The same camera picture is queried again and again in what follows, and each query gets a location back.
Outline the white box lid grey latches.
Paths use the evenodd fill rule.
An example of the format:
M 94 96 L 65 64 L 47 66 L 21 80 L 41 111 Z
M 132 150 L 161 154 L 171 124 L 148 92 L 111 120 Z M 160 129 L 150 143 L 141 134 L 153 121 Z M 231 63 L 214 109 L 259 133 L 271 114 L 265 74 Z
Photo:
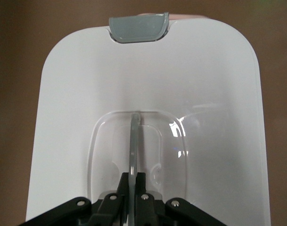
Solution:
M 26 219 L 115 190 L 139 112 L 139 172 L 227 226 L 271 226 L 260 70 L 235 28 L 171 21 L 154 42 L 109 27 L 64 37 L 41 75 Z

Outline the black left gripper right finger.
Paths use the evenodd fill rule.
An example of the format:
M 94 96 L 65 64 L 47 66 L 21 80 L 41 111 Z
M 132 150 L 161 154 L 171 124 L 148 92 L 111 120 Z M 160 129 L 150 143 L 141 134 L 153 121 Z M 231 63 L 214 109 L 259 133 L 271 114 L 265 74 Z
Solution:
M 146 190 L 146 174 L 138 173 L 135 187 L 135 226 L 227 226 L 182 198 L 167 202 Z

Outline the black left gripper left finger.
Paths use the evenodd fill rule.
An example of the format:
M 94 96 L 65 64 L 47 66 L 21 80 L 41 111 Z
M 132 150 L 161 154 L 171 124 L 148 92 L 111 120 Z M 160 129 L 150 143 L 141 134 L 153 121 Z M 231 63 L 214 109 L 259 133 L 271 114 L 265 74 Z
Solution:
M 128 212 L 128 177 L 128 173 L 123 173 L 117 190 L 95 203 L 76 197 L 20 226 L 123 226 Z

